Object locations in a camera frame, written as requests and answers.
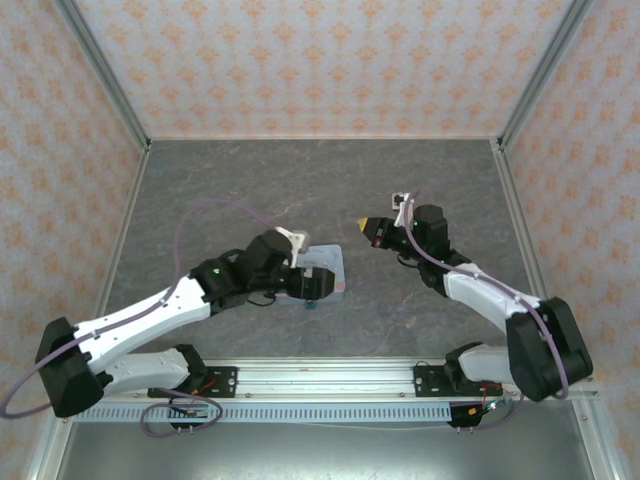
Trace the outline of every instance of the gray marble floor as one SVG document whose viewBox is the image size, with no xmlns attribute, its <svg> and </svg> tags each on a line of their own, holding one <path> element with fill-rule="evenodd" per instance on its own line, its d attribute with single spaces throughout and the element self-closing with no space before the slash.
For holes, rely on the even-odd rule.
<svg viewBox="0 0 640 480">
<path fill-rule="evenodd" d="M 217 356 L 441 356 L 474 340 L 502 345 L 500 332 L 463 305 L 426 288 L 390 251 L 371 248 L 356 220 L 392 216 L 390 194 L 420 189 L 444 208 L 453 246 L 487 273 L 528 291 L 526 273 L 487 141 L 244 140 L 153 144 L 108 311 L 168 285 L 181 215 L 202 197 L 237 200 L 273 222 L 306 230 L 313 244 L 345 256 L 344 302 L 242 306 L 149 343 L 191 343 Z M 204 211 L 182 242 L 185 268 L 263 231 L 230 207 Z"/>
</svg>

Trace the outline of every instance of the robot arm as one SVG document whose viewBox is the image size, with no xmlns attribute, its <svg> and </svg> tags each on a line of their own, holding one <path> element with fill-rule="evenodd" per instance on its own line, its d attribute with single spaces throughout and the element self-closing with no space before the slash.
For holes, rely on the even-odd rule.
<svg viewBox="0 0 640 480">
<path fill-rule="evenodd" d="M 207 369 L 195 349 L 178 345 L 166 352 L 129 354 L 165 333 L 205 320 L 244 304 L 249 295 L 273 297 L 285 291 L 293 298 L 318 300 L 334 289 L 334 274 L 325 268 L 298 268 L 298 254 L 307 247 L 303 232 L 281 227 L 257 236 L 246 250 L 232 250 L 208 259 L 163 290 L 118 312 L 71 326 L 66 318 L 45 328 L 36 362 L 60 346 L 87 334 L 91 338 L 40 369 L 40 376 L 58 417 L 75 415 L 103 396 L 144 388 L 198 390 Z M 101 329 L 163 302 L 147 315 L 100 333 Z"/>
<path fill-rule="evenodd" d="M 417 262 L 415 266 L 425 285 L 443 297 L 472 308 L 507 336 L 506 348 L 476 342 L 447 355 L 447 381 L 454 388 L 465 382 L 511 383 L 534 401 L 561 389 L 560 374 L 549 346 L 520 300 L 526 301 L 543 318 L 560 353 L 569 384 L 592 373 L 591 358 L 571 309 L 563 300 L 542 300 L 518 292 L 491 278 L 452 249 L 442 208 L 421 205 L 414 210 L 409 194 L 404 193 L 393 194 L 392 206 L 398 211 L 395 220 L 378 217 L 359 221 L 371 245 L 395 251 L 400 263 L 404 264 L 401 259 Z M 428 261 L 416 251 L 406 234 L 407 219 L 417 244 L 437 262 L 455 267 L 457 271 Z M 489 282 L 480 281 L 481 277 L 488 277 Z M 504 288 L 513 296 L 506 295 Z"/>
</svg>

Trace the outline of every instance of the patterned wallpaper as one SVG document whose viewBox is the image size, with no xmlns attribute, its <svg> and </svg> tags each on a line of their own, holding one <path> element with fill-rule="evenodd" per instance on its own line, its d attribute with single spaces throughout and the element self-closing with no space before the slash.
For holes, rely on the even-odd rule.
<svg viewBox="0 0 640 480">
<path fill-rule="evenodd" d="M 577 37 L 510 161 L 543 270 L 640 472 L 640 8 L 596 0 Z"/>
<path fill-rule="evenodd" d="M 0 4 L 0 394 L 43 326 L 92 314 L 138 151 L 51 0 Z M 45 399 L 27 384 L 14 410 Z M 24 478 L 43 414 L 0 420 L 2 478 Z"/>
<path fill-rule="evenodd" d="M 152 137 L 496 136 L 570 0 L 79 0 Z"/>
</svg>

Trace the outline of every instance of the cable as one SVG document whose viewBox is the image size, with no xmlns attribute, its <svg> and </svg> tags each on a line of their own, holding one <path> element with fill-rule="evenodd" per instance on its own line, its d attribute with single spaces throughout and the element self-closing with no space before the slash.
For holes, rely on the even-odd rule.
<svg viewBox="0 0 640 480">
<path fill-rule="evenodd" d="M 193 217 L 193 215 L 195 215 L 197 212 L 199 212 L 203 208 L 210 207 L 213 205 L 219 205 L 219 204 L 228 204 L 235 208 L 242 209 L 245 212 L 247 212 L 249 215 L 251 215 L 253 218 L 255 218 L 258 222 L 268 227 L 269 229 L 275 228 L 268 220 L 263 218 L 260 214 L 258 214 L 251 208 L 246 207 L 234 200 L 226 200 L 221 198 L 204 198 L 200 200 L 196 205 L 194 205 L 190 210 L 187 211 L 187 213 L 185 213 L 182 216 L 182 218 L 180 219 L 180 223 L 178 224 L 178 228 L 176 229 L 176 232 L 173 238 L 174 275 L 173 275 L 173 281 L 171 283 L 171 286 L 167 289 L 165 295 L 163 295 L 162 298 L 160 298 L 160 300 L 158 300 L 155 304 L 151 305 L 145 310 L 139 313 L 136 313 L 135 315 L 132 315 L 130 317 L 127 317 L 123 320 L 120 320 L 119 322 L 115 322 L 106 327 L 99 328 L 95 332 L 82 335 L 81 337 L 78 337 L 69 343 L 65 343 L 60 348 L 54 350 L 49 355 L 45 356 L 43 359 L 41 359 L 39 362 L 37 362 L 35 365 L 29 368 L 27 372 L 22 377 L 20 377 L 14 385 L 12 385 L 9 388 L 7 395 L 2 399 L 2 401 L 0 401 L 0 418 L 11 420 L 11 419 L 29 417 L 31 415 L 35 415 L 36 413 L 42 412 L 47 408 L 49 408 L 51 406 L 51 403 L 46 403 L 38 407 L 32 408 L 30 410 L 24 410 L 22 412 L 17 412 L 17 413 L 7 412 L 7 407 L 9 406 L 9 402 L 11 402 L 11 400 L 13 399 L 15 394 L 18 392 L 18 390 L 26 383 L 27 380 L 29 380 L 29 378 L 35 375 L 38 372 L 38 370 L 40 370 L 42 367 L 49 364 L 51 361 L 55 360 L 56 358 L 58 358 L 63 353 L 71 350 L 74 347 L 77 347 L 82 342 L 85 342 L 90 338 L 95 338 L 103 333 L 109 332 L 116 328 L 127 325 L 131 322 L 135 322 L 136 320 L 139 320 L 145 317 L 146 315 L 149 315 L 150 313 L 154 312 L 155 310 L 160 308 L 164 303 L 166 303 L 166 300 L 168 300 L 171 297 L 171 295 L 173 295 L 173 292 L 175 292 L 176 288 L 178 288 L 178 282 L 180 281 L 180 278 L 181 278 L 182 265 L 180 261 L 180 240 L 182 239 L 182 236 L 184 233 L 185 224 L 189 219 L 191 219 L 191 217 Z"/>
<path fill-rule="evenodd" d="M 406 201 L 407 207 L 413 204 L 413 200 L 415 200 L 415 198 L 418 196 L 419 193 L 420 192 L 413 192 L 409 195 L 409 198 L 407 198 L 407 201 Z M 538 325 L 538 328 L 542 332 L 542 335 L 544 336 L 545 340 L 547 341 L 547 345 L 549 346 L 549 350 L 551 351 L 551 356 L 553 357 L 556 367 L 558 368 L 558 373 L 560 374 L 560 383 L 562 384 L 562 393 L 560 393 L 559 395 L 554 394 L 553 396 L 558 399 L 567 398 L 569 396 L 569 380 L 567 379 L 567 371 L 564 368 L 564 365 L 562 363 L 562 358 L 560 356 L 560 352 L 558 351 L 557 345 L 553 341 L 553 337 L 551 336 L 549 329 L 545 325 L 544 320 L 540 317 L 540 314 L 536 312 L 535 308 L 533 308 L 533 306 L 529 302 L 525 301 L 523 298 L 520 298 L 517 294 L 512 292 L 509 288 L 507 288 L 497 280 L 491 277 L 488 277 L 486 275 L 476 275 L 466 270 L 463 270 L 461 268 L 456 268 L 456 267 L 452 267 L 451 265 L 447 265 L 446 263 L 441 263 L 436 258 L 432 257 L 427 252 L 425 252 L 420 247 L 420 245 L 418 245 L 418 242 L 416 242 L 416 239 L 414 238 L 413 233 L 411 232 L 410 221 L 409 221 L 409 208 L 404 209 L 404 229 L 407 232 L 407 237 L 409 238 L 409 242 L 411 242 L 411 245 L 413 245 L 413 248 L 415 248 L 415 250 L 429 262 L 433 263 L 434 265 L 437 265 L 440 268 L 444 268 L 445 270 L 448 270 L 450 272 L 459 273 L 461 275 L 465 275 L 467 277 L 475 278 L 476 280 L 481 280 L 485 283 L 488 283 L 489 285 L 505 293 L 508 297 L 514 299 L 517 303 L 520 303 L 522 306 L 524 306 L 527 309 L 529 314 L 533 317 L 536 324 Z"/>
<path fill-rule="evenodd" d="M 213 418 L 213 420 L 209 420 L 208 422 L 205 422 L 202 425 L 198 425 L 197 427 L 190 427 L 189 428 L 190 432 L 197 432 L 198 430 L 204 430 L 205 428 L 209 428 L 209 427 L 215 425 L 216 423 L 218 423 L 218 420 L 220 420 L 222 418 L 222 415 L 224 414 L 224 410 L 222 408 L 222 405 L 220 405 L 218 402 L 216 402 L 215 400 L 213 400 L 211 398 L 200 397 L 198 395 L 191 395 L 189 393 L 182 393 L 182 392 L 178 392 L 177 390 L 168 390 L 168 389 L 165 389 L 165 388 L 160 388 L 159 390 L 162 390 L 163 392 L 168 393 L 170 395 L 174 395 L 176 397 L 190 398 L 190 399 L 192 399 L 194 401 L 195 400 L 200 400 L 200 401 L 206 402 L 206 403 L 208 403 L 210 405 L 213 405 L 214 407 L 216 407 L 218 409 L 218 414 Z M 169 432 L 164 432 L 164 433 L 156 433 L 156 432 L 152 432 L 151 430 L 149 430 L 149 428 L 147 427 L 147 423 L 144 421 L 144 419 L 147 417 L 149 412 L 151 410 L 153 410 L 154 408 L 171 408 L 171 409 L 174 409 L 175 407 L 173 407 L 169 403 L 154 403 L 152 405 L 149 405 L 147 408 L 145 408 L 142 411 L 142 415 L 140 415 L 140 429 L 142 430 L 142 433 L 144 433 L 148 437 L 152 437 L 152 438 L 167 438 L 167 437 L 172 437 L 173 435 L 180 435 L 180 430 L 171 430 Z"/>
</svg>

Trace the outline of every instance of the floor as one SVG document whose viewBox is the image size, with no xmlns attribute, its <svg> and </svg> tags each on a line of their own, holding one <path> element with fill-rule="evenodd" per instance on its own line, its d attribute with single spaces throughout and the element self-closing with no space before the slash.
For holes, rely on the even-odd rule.
<svg viewBox="0 0 640 480">
<path fill-rule="evenodd" d="M 501 333 L 467 307 L 425 287 L 415 270 L 377 251 L 356 220 L 393 216 L 392 192 L 420 189 L 419 203 L 444 208 L 454 248 L 521 290 L 528 282 L 488 141 L 242 140 L 155 142 L 117 267 L 107 311 L 166 286 L 181 215 L 202 197 L 230 198 L 312 244 L 337 243 L 346 298 L 306 310 L 245 305 L 147 344 L 158 351 L 195 345 L 203 357 L 442 356 Z M 244 212 L 216 207 L 191 221 L 185 268 L 263 231 Z"/>
</svg>

